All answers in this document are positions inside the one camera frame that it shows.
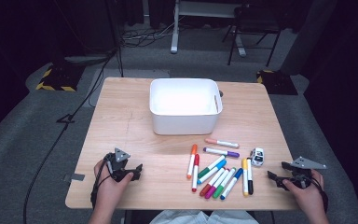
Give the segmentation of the black chair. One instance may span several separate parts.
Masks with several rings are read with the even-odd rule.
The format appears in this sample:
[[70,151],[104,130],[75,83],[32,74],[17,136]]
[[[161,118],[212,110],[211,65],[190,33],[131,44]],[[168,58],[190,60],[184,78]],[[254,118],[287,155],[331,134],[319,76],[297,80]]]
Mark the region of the black chair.
[[283,30],[279,16],[272,7],[245,4],[235,7],[233,11],[233,21],[228,26],[227,32],[223,38],[226,41],[229,35],[233,35],[227,64],[231,64],[233,50],[236,47],[237,38],[240,35],[260,35],[259,40],[251,46],[251,49],[259,49],[258,44],[267,36],[275,35],[270,50],[266,66],[269,66],[272,55],[275,51],[279,37]]

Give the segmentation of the grey curtain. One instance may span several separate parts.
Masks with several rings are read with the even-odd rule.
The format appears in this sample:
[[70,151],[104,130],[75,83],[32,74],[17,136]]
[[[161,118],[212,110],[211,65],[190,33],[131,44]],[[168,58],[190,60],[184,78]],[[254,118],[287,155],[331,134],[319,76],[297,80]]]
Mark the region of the grey curtain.
[[301,72],[336,5],[337,0],[312,0],[308,16],[282,63],[281,73],[296,76]]

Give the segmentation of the black stand pole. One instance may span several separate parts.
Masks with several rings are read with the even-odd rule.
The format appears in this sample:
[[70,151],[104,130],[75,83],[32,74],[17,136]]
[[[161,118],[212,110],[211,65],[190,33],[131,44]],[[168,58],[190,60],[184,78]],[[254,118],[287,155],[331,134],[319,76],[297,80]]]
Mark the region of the black stand pole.
[[122,46],[121,46],[121,32],[120,32],[120,25],[118,21],[118,9],[117,9],[117,0],[114,0],[115,6],[115,23],[116,23],[116,41],[117,41],[117,64],[118,64],[118,71],[120,73],[120,77],[124,77],[123,72],[123,63],[122,63]]

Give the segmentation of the black marker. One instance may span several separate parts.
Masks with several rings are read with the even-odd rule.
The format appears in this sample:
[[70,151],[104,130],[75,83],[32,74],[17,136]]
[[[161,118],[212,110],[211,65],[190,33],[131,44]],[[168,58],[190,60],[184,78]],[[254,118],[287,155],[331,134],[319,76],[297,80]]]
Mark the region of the black marker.
[[254,184],[253,184],[253,171],[251,159],[247,158],[247,183],[248,183],[248,193],[249,195],[254,194]]

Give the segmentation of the white toy car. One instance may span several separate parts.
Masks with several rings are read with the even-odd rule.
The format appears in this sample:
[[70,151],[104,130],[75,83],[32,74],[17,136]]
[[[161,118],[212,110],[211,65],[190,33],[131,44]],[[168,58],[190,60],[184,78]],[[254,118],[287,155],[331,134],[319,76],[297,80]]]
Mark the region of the white toy car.
[[251,164],[254,166],[261,166],[264,163],[264,149],[260,147],[254,148],[251,153]]

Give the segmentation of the light blue marker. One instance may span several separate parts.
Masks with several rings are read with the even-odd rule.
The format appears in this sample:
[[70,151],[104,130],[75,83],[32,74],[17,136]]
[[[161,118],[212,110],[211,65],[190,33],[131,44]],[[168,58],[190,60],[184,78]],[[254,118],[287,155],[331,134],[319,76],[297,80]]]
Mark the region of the light blue marker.
[[209,169],[208,171],[202,171],[199,173],[199,177],[197,180],[198,184],[202,184],[205,180],[207,180],[208,178],[210,178],[213,174],[215,174],[216,172],[218,172],[225,164],[227,163],[226,160],[222,160],[220,162],[218,162],[214,168]]

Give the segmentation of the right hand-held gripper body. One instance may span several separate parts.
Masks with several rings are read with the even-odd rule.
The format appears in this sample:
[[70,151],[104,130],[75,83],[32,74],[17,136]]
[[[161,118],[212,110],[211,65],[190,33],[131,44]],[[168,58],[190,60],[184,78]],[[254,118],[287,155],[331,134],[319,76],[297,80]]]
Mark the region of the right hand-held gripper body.
[[325,169],[326,165],[316,161],[312,161],[303,157],[299,157],[289,163],[289,170],[292,172],[294,184],[301,188],[307,188],[312,182],[311,170]]

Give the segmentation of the white plastic bin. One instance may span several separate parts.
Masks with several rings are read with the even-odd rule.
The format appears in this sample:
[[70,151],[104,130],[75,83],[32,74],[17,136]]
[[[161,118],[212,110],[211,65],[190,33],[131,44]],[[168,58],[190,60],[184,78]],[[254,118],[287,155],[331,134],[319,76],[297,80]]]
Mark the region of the white plastic bin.
[[156,134],[208,134],[223,104],[218,85],[211,79],[158,78],[150,84],[149,110]]

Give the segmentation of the brown marker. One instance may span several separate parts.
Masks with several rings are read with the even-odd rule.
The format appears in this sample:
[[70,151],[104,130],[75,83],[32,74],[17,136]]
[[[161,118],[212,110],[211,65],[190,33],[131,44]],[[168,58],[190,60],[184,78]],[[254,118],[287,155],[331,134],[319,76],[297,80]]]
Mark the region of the brown marker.
[[217,179],[220,177],[222,173],[226,170],[225,167],[222,167],[217,171],[217,173],[214,175],[214,177],[208,182],[208,184],[201,190],[200,196],[204,197],[206,193],[209,191],[209,189],[212,187],[212,185],[217,181]]

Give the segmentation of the dark green marker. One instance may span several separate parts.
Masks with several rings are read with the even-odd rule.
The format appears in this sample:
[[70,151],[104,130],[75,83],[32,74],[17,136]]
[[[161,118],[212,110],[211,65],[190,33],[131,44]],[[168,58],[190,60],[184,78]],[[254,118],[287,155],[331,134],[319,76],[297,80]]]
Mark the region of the dark green marker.
[[223,161],[226,158],[226,156],[221,155],[218,159],[216,159],[215,161],[213,161],[210,165],[208,165],[206,168],[204,168],[203,170],[201,170],[198,173],[198,178],[201,178],[203,176],[205,176],[207,173],[209,173],[220,161]]

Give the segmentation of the magenta marker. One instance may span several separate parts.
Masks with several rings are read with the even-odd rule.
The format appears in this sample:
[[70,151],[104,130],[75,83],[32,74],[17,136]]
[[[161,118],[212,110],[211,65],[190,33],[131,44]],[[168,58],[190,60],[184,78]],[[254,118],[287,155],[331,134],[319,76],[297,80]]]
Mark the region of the magenta marker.
[[210,199],[213,196],[218,186],[224,181],[224,179],[228,175],[229,171],[230,169],[225,169],[225,171],[219,176],[219,178],[213,183],[213,185],[207,191],[207,193],[205,194],[205,199]]

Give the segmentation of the white desk frame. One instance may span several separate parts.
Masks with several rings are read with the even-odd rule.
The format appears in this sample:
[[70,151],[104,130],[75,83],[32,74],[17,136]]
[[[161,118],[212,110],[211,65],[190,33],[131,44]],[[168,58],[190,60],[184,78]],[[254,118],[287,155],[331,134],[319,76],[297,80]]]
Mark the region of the white desk frame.
[[210,2],[190,2],[186,0],[175,0],[173,11],[173,31],[171,53],[178,52],[179,41],[179,17],[198,16],[231,19],[234,17],[234,9],[240,4],[230,3],[210,3]]

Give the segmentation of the person's right hand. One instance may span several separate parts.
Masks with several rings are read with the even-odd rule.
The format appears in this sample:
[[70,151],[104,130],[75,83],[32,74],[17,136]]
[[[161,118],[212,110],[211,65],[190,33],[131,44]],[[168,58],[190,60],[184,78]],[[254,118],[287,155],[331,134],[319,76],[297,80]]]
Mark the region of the person's right hand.
[[295,196],[299,207],[308,217],[325,215],[323,197],[315,185],[311,184],[307,188],[301,189],[289,180],[283,180],[283,184]]

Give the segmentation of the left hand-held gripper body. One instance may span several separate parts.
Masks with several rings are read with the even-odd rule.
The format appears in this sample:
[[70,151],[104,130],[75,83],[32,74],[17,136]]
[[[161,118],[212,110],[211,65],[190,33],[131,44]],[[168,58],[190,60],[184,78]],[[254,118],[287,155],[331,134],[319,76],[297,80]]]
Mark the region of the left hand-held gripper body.
[[105,155],[104,160],[106,161],[109,174],[115,181],[120,182],[127,174],[134,173],[135,169],[125,169],[130,156],[130,154],[117,147],[114,152],[109,152]]

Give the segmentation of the person's light trousers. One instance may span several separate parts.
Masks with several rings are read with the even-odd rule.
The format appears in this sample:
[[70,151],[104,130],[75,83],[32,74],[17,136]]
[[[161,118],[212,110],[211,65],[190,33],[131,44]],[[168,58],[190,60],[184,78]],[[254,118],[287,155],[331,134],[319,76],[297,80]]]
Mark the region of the person's light trousers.
[[149,224],[259,224],[244,210],[215,210],[207,215],[201,210],[164,210]]

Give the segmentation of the black yellow striped base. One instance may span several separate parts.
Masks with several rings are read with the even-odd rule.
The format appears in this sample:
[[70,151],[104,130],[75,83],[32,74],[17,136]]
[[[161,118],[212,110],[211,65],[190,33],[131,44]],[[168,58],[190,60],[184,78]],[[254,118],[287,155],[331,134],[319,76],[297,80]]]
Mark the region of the black yellow striped base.
[[77,91],[77,84],[84,70],[84,66],[68,65],[60,68],[51,65],[40,79],[36,89],[46,91]]
[[297,95],[292,79],[281,71],[260,70],[256,80],[265,86],[268,94]]

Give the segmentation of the red marker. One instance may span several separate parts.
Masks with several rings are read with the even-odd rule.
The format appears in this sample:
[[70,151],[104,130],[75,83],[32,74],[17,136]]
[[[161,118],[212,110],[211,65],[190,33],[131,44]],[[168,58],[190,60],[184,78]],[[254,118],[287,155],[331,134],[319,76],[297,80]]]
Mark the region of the red marker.
[[198,187],[199,163],[200,163],[200,155],[196,154],[194,159],[193,174],[192,174],[192,185],[191,185],[192,192],[196,192]]

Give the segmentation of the grey metal table bracket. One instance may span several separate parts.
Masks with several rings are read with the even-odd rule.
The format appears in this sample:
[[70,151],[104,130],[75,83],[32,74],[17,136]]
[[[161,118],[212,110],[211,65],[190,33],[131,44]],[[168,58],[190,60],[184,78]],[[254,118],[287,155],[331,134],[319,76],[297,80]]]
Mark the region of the grey metal table bracket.
[[62,180],[64,182],[67,182],[67,183],[71,183],[73,180],[76,180],[76,181],[83,181],[85,178],[84,175],[81,175],[81,174],[66,174]]

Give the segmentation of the purple marker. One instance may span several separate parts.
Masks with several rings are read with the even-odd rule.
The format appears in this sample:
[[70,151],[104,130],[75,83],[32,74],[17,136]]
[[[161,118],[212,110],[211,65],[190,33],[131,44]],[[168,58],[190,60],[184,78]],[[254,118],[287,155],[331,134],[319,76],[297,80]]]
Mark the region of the purple marker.
[[220,150],[220,149],[209,148],[209,147],[204,147],[203,151],[208,152],[208,153],[224,155],[224,156],[228,156],[228,157],[232,157],[232,158],[239,158],[240,157],[240,153],[238,153],[238,152]]

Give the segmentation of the peach marker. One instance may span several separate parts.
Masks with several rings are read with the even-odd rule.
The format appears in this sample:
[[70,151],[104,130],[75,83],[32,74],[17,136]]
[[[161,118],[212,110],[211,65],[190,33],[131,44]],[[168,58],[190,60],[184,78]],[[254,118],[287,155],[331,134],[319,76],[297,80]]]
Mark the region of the peach marker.
[[240,147],[240,145],[238,143],[233,143],[233,142],[228,142],[228,141],[223,141],[223,140],[218,140],[218,139],[212,139],[212,138],[205,138],[204,142],[206,142],[208,144],[223,146],[223,147],[233,147],[233,148]]

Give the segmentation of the person's left hand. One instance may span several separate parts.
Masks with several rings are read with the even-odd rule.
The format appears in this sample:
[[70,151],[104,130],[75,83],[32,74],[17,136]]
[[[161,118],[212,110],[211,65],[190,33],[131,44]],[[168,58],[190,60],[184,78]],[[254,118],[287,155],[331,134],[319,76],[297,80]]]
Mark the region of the person's left hand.
[[128,173],[117,182],[114,180],[104,161],[99,161],[94,167],[94,174],[97,180],[97,196],[95,209],[115,209],[122,194],[133,178],[133,173]]

